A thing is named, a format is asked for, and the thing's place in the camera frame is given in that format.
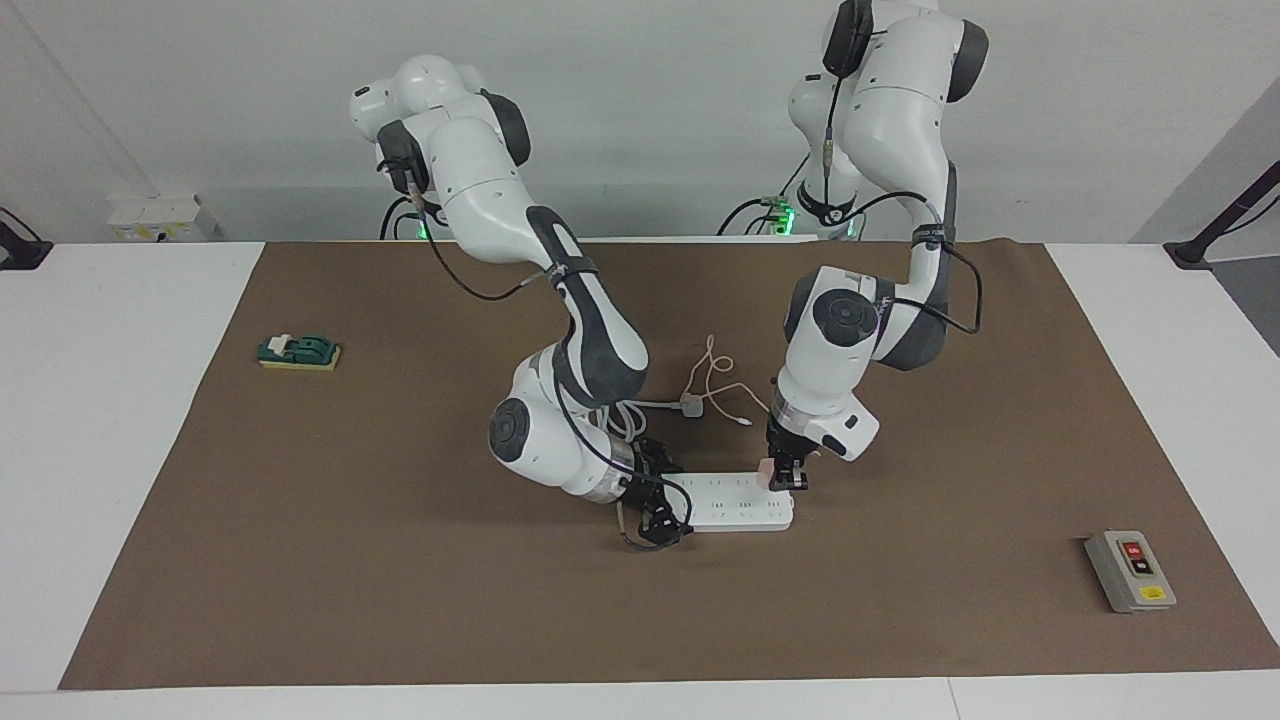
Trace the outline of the grey push-button switch box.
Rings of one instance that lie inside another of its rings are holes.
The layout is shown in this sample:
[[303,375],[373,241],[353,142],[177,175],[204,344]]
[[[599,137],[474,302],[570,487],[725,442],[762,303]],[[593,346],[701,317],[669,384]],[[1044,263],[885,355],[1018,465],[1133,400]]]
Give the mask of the grey push-button switch box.
[[1178,598],[1149,542],[1140,530],[1103,530],[1083,548],[1114,612],[1175,609]]

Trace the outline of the black clamp with slanted rod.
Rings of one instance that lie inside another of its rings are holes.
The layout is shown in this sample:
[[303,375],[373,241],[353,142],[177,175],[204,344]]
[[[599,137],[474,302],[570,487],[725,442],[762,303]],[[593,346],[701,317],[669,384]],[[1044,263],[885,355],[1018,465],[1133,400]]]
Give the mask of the black clamp with slanted rod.
[[1274,161],[1194,237],[1167,242],[1162,247],[1179,269],[1211,270],[1212,264],[1206,255],[1216,241],[1254,224],[1277,205],[1280,205],[1280,160]]

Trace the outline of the white box with yellow label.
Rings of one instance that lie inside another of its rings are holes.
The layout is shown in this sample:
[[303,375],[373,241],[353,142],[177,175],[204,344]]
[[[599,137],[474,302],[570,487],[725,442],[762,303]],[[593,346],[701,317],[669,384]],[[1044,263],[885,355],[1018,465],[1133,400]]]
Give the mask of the white box with yellow label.
[[108,227],[119,241],[143,243],[214,242],[218,229],[195,196],[115,200]]

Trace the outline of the green knife switch yellow base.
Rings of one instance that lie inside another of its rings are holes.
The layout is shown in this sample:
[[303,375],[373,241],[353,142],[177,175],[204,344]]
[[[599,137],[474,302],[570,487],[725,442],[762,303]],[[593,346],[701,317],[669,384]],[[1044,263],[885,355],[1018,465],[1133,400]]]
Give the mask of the green knife switch yellow base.
[[342,346],[320,334],[275,334],[262,341],[256,361],[269,369],[332,372]]

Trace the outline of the brown paper mat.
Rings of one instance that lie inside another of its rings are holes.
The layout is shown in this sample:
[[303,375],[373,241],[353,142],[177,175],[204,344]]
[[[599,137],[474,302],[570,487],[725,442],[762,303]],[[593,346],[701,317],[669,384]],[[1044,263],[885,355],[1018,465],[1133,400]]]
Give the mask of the brown paper mat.
[[[543,283],[457,290],[419,243],[273,243],[61,678],[186,685],[777,680],[1280,667],[1050,255],[961,247],[983,329],[858,397],[783,532],[643,553],[507,471],[486,428],[558,340]],[[269,369],[268,337],[342,346]],[[1083,548],[1140,530],[1175,609],[1114,612]]]

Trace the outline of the white power strip with cord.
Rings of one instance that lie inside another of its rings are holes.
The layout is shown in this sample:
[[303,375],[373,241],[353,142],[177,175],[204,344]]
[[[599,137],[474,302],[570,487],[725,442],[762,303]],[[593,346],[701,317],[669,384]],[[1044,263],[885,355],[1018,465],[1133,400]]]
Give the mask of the white power strip with cord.
[[[680,407],[678,400],[623,401],[600,410],[603,424],[627,441],[636,441],[646,429],[644,409],[678,410],[689,416],[689,406]],[[666,498],[676,512],[687,519],[692,532],[773,532],[786,530],[794,519],[794,500],[786,491],[763,487],[755,471],[745,473],[680,473],[662,477]]]

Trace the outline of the black table clamp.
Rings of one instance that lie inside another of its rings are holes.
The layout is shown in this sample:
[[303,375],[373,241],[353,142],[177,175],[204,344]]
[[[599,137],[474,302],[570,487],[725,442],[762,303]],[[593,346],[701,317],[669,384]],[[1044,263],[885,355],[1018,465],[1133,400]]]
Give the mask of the black table clamp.
[[8,208],[0,205],[0,272],[33,270],[52,251],[54,243]]

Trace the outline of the pink charger with cable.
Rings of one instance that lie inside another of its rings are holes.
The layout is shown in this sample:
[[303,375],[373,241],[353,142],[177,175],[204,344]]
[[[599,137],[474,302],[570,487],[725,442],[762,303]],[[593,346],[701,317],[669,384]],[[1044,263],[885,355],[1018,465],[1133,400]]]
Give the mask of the pink charger with cable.
[[[732,413],[726,411],[717,400],[717,397],[722,393],[741,389],[765,414],[765,427],[767,427],[771,407],[763,402],[760,396],[755,393],[750,386],[740,380],[736,380],[717,388],[712,387],[710,383],[717,373],[728,373],[732,372],[733,368],[735,368],[735,360],[730,355],[718,354],[716,351],[716,337],[713,334],[709,334],[705,340],[705,348],[703,355],[690,368],[687,382],[680,395],[678,406],[680,407],[689,406],[687,415],[696,416],[699,413],[701,413],[701,405],[704,402],[710,402],[712,409],[724,419],[735,421],[742,427],[750,427],[753,424],[751,420],[746,419],[745,416],[733,415]],[[819,454],[820,451],[818,450],[818,446],[815,446],[815,451],[808,455],[805,460],[808,460],[810,456],[817,457]],[[790,464],[792,461],[792,457],[783,456],[783,459],[787,461],[786,491],[791,491]],[[771,457],[768,456],[768,448],[767,448],[767,455],[763,460],[760,460],[759,466],[756,469],[758,480],[767,489],[769,489],[768,488],[769,474],[771,474]]]

